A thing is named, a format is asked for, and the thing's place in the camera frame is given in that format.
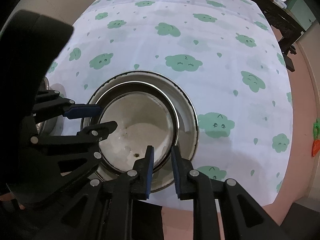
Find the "small white enamel bowl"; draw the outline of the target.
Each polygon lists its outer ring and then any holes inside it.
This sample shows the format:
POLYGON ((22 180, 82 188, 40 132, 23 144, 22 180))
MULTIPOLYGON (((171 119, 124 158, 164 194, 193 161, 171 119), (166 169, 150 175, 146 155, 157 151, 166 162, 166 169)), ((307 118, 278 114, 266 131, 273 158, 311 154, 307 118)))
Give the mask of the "small white enamel bowl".
POLYGON ((102 108, 91 123, 117 123, 116 129, 100 142, 106 167, 115 174, 133 168, 144 158, 146 148, 154 149, 153 170, 159 170, 176 145, 180 122, 169 97, 156 86, 127 81, 107 89, 97 100, 102 108))

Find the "large white enamel bowl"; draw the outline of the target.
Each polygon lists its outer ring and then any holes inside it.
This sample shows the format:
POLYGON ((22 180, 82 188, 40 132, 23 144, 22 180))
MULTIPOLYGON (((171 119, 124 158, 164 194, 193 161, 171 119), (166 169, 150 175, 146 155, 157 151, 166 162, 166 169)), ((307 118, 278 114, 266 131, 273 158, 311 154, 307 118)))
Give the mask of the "large white enamel bowl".
MULTIPOLYGON (((159 88, 169 97, 177 111, 178 119, 180 122, 180 127, 178 130, 178 140, 176 145, 174 146, 178 146, 180 148, 180 153, 183 158, 188 160, 193 159, 196 153, 197 143, 199 139, 199 127, 196 112, 187 94, 183 91, 183 89, 180 86, 178 86, 176 83, 174 83, 174 81, 170 80, 169 78, 161 74, 148 71, 124 72, 122 74, 116 75, 115 77, 107 80, 102 85, 100 85, 98 89, 92 94, 88 102, 90 104, 97 105, 97 100, 103 94, 103 92, 115 85, 127 81, 142 81, 150 83, 159 88)), ((90 125, 96 125, 96 123, 91 123, 91 120, 93 118, 98 118, 99 116, 100 115, 92 118, 82 119, 81 128, 90 125)), ((106 161, 103 157, 103 154, 101 153, 100 147, 99 153, 102 156, 102 161, 95 172, 95 177, 99 178, 102 181, 116 179, 121 173, 115 174, 106 167, 106 161)), ((174 175, 171 166, 170 149, 170 154, 167 162, 159 170, 153 170, 151 191, 157 192, 166 189, 167 187, 172 185, 173 182, 174 175)))

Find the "cloud pattern tablecloth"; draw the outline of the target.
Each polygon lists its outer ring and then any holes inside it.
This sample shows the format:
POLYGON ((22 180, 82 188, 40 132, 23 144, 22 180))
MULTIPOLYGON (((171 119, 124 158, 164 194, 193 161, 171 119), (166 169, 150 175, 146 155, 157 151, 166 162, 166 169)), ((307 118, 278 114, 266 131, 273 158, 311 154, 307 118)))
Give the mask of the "cloud pattern tablecloth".
POLYGON ((234 178, 262 206, 284 180, 293 130, 291 87, 276 38, 252 0, 95 0, 47 76, 87 102, 105 81, 148 70, 195 107, 194 166, 234 178))

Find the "dark wooden sideboard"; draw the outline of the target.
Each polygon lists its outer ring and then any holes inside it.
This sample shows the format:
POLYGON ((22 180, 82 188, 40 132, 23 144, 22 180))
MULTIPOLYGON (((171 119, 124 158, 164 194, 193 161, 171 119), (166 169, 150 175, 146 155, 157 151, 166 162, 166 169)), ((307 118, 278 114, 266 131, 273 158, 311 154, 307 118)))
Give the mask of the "dark wooden sideboard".
POLYGON ((277 6, 270 0, 251 0, 255 2, 268 23, 278 29, 282 38, 278 42, 284 57, 287 70, 294 72, 295 68, 292 60, 288 57, 288 53, 296 54, 293 44, 304 34, 303 27, 287 12, 277 6))

